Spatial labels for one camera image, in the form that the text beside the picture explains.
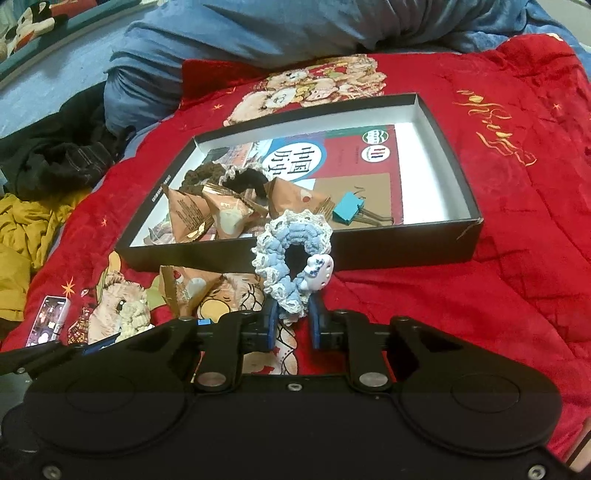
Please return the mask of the person's bare hand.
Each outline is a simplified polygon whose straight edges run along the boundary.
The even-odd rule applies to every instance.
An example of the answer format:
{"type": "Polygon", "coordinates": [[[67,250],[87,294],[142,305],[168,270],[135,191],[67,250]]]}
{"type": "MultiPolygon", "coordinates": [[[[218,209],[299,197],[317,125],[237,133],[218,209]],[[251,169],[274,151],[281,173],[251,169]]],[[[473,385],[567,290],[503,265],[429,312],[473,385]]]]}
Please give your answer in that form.
{"type": "Polygon", "coordinates": [[[582,472],[591,462],[591,439],[585,437],[572,451],[567,459],[567,466],[577,472],[582,472]]]}

